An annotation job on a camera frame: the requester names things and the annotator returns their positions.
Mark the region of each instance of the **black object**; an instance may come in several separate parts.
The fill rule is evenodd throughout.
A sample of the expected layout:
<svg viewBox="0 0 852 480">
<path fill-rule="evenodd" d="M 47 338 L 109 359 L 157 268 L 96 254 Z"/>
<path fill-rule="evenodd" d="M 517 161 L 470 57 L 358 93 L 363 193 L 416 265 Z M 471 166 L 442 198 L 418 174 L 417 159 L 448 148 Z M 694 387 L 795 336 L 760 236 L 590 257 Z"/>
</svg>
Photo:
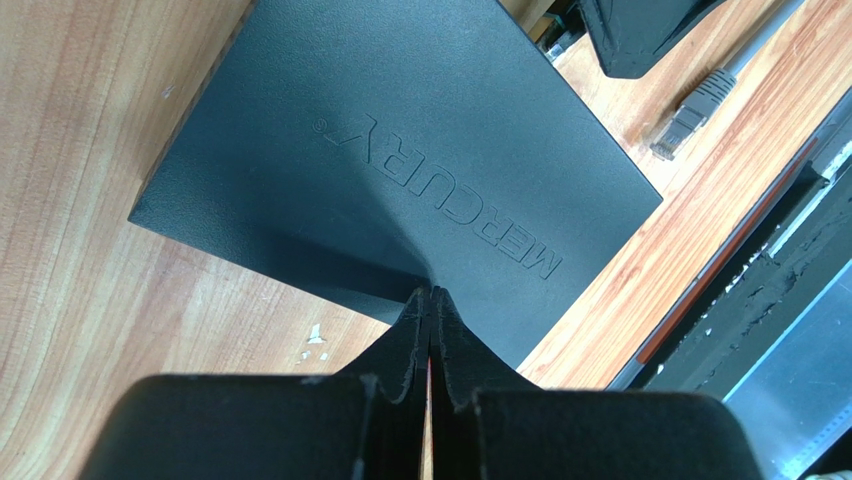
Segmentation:
<svg viewBox="0 0 852 480">
<path fill-rule="evenodd" d="M 496 2 L 266 0 L 130 220 L 517 366 L 659 201 Z"/>
<path fill-rule="evenodd" d="M 746 262 L 748 270 L 741 279 L 730 285 L 730 276 L 720 277 L 730 286 L 721 291 L 709 289 L 692 309 L 690 315 L 701 312 L 698 320 L 686 333 L 674 337 L 680 340 L 676 347 L 661 352 L 668 353 L 667 357 L 657 359 L 665 362 L 665 370 L 659 375 L 640 375 L 634 387 L 700 391 L 716 398 L 724 398 L 734 389 L 852 258 L 852 175 L 839 177 L 822 201 L 816 207 L 811 205 L 810 215 L 773 257 L 767 250 L 825 187 L 825 179 L 817 177 L 816 185 L 805 189 L 804 196 L 802 189 L 809 181 L 788 192 L 792 198 L 782 199 L 776 207 L 780 211 L 770 213 L 755 233 L 773 233 L 768 239 L 756 239 L 769 248 L 751 241 L 745 245 L 751 247 L 744 253 L 752 261 Z M 777 222 L 784 213 L 787 218 Z M 705 334 L 708 329 L 712 335 Z M 810 393 L 803 391 L 802 396 Z"/>
<path fill-rule="evenodd" d="M 657 329 L 645 340 L 633 359 L 621 369 L 608 389 L 641 388 L 657 375 L 657 367 L 668 360 L 699 320 L 705 318 L 704 314 L 708 313 L 708 308 L 723 298 L 723 293 L 728 293 L 725 290 L 731 282 L 741 277 L 744 269 L 758 259 L 770 241 L 775 241 L 781 232 L 786 231 L 779 231 L 782 224 L 798 225 L 799 222 L 793 220 L 800 213 L 812 211 L 814 205 L 811 202 L 817 201 L 818 197 L 828 192 L 824 188 L 830 187 L 832 181 L 823 175 L 834 175 L 835 181 L 843 176 L 845 168 L 835 164 L 843 158 L 849 138 L 852 138 L 852 88 L 846 91 L 810 137 L 802 143 L 799 151 L 743 216 L 701 270 L 702 273 L 681 294 Z M 847 165 L 850 163 L 852 162 L 849 160 L 845 162 Z M 717 318 L 745 319 L 746 316 L 739 313 L 729 316 L 729 313 L 722 313 Z M 705 324 L 696 332 L 703 334 L 707 329 L 713 331 L 716 328 L 714 323 Z"/>
<path fill-rule="evenodd" d="M 607 76 L 640 78 L 723 1 L 558 0 L 538 44 L 565 50 L 588 31 Z"/>
<path fill-rule="evenodd" d="M 715 400 L 540 390 L 464 326 L 440 288 L 416 291 L 330 377 L 137 383 L 81 478 L 417 478 L 428 364 L 435 478 L 760 478 Z"/>
</svg>

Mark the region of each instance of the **wood grain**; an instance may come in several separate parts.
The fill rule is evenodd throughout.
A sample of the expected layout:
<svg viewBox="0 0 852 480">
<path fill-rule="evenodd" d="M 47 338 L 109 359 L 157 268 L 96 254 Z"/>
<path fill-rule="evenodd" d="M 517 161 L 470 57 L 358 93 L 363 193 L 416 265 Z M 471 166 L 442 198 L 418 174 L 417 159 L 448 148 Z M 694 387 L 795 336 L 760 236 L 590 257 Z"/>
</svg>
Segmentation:
<svg viewBox="0 0 852 480">
<path fill-rule="evenodd" d="M 530 32 L 541 16 L 553 5 L 553 0 L 500 0 L 525 32 Z"/>
<path fill-rule="evenodd" d="M 664 202 L 526 359 L 528 378 L 605 387 L 852 86 L 852 2 L 809 0 L 675 162 L 650 154 L 655 126 L 771 3 L 729 0 L 640 80 L 604 77 L 588 37 L 556 65 Z"/>
<path fill-rule="evenodd" d="M 0 478 L 75 475 L 145 375 L 332 372 L 387 329 L 125 221 L 246 3 L 0 1 Z M 688 155 L 651 159 L 649 125 L 765 4 L 731 0 L 640 81 L 603 78 L 587 41 L 559 64 L 666 201 L 531 378 L 606 384 L 849 86 L 852 6 L 809 0 Z"/>
<path fill-rule="evenodd" d="M 125 220 L 245 5 L 0 3 L 0 478 L 75 475 L 143 376 L 332 372 L 387 329 Z"/>
</svg>

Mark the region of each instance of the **ethernet cable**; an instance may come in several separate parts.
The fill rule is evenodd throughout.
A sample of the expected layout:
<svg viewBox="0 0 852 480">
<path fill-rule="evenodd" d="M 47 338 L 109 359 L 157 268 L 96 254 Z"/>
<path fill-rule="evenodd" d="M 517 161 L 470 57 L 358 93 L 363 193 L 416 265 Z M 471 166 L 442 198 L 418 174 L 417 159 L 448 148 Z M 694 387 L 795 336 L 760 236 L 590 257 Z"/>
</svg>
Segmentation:
<svg viewBox="0 0 852 480">
<path fill-rule="evenodd" d="M 680 104 L 651 144 L 654 155 L 663 160 L 675 159 L 683 146 L 716 113 L 737 85 L 737 76 L 743 68 L 804 1 L 780 0 L 779 5 L 754 34 Z"/>
</svg>

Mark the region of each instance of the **black router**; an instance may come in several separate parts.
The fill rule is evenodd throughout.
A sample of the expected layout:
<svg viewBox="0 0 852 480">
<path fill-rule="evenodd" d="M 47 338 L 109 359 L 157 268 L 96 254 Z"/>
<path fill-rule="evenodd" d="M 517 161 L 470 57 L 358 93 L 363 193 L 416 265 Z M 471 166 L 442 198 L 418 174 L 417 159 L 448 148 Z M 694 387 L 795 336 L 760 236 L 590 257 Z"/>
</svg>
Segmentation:
<svg viewBox="0 0 852 480">
<path fill-rule="evenodd" d="M 516 367 L 659 202 L 497 2 L 263 0 L 130 220 Z"/>
</svg>

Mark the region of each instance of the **black device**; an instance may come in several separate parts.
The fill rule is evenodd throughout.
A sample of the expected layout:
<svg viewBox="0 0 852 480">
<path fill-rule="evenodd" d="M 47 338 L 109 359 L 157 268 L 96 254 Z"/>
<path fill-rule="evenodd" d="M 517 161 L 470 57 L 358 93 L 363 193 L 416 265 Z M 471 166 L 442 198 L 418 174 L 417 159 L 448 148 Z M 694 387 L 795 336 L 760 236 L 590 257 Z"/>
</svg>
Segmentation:
<svg viewBox="0 0 852 480">
<path fill-rule="evenodd" d="M 418 478 L 427 388 L 437 479 L 760 478 L 716 400 L 541 390 L 465 327 L 441 288 L 415 291 L 332 376 L 140 381 L 81 478 Z"/>
<path fill-rule="evenodd" d="M 659 202 L 497 2 L 265 0 L 130 220 L 518 366 Z"/>
<path fill-rule="evenodd" d="M 556 0 L 537 45 L 555 57 L 588 32 L 607 76 L 640 78 L 723 2 Z"/>
</svg>

